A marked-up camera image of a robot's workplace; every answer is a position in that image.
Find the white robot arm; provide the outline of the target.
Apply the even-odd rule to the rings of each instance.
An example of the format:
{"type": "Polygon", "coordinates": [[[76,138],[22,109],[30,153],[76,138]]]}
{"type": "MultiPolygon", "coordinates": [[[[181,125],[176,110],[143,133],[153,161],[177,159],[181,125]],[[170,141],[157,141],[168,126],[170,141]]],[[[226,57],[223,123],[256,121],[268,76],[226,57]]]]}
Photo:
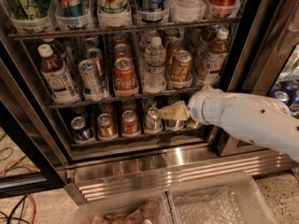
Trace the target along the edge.
{"type": "Polygon", "coordinates": [[[299,162],[299,120],[278,99],[205,86],[187,103],[176,102],[159,113],[162,119],[193,119],[220,127],[238,140],[273,149],[299,162]]]}

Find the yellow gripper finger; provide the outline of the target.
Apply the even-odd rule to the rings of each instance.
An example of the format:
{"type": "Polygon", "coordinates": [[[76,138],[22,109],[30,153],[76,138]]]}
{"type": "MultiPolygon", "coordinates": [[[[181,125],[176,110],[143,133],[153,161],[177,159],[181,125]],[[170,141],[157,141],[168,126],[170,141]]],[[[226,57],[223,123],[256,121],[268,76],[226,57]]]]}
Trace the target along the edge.
{"type": "Polygon", "coordinates": [[[190,116],[184,101],[178,101],[159,109],[159,114],[162,119],[175,120],[187,120],[190,116]]]}

